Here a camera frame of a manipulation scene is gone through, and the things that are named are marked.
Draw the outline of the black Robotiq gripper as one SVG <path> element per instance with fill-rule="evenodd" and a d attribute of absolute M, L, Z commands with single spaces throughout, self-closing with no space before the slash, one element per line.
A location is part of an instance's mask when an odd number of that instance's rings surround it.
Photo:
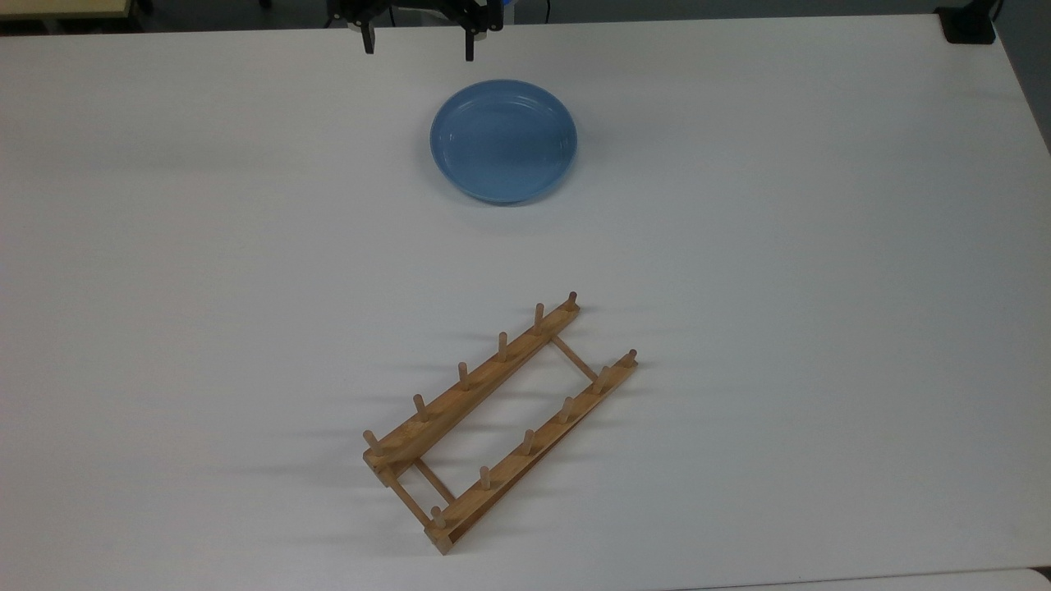
<path fill-rule="evenodd" d="M 475 57 L 475 42 L 488 30 L 502 30 L 504 27 L 503 1 L 435 1 L 435 0 L 392 0 L 391 4 L 401 11 L 440 11 L 465 30 L 465 58 L 472 62 Z M 373 20 L 386 14 L 388 1 L 327 1 L 327 13 L 332 21 L 342 21 L 349 29 L 358 30 L 368 55 L 375 50 Z"/>

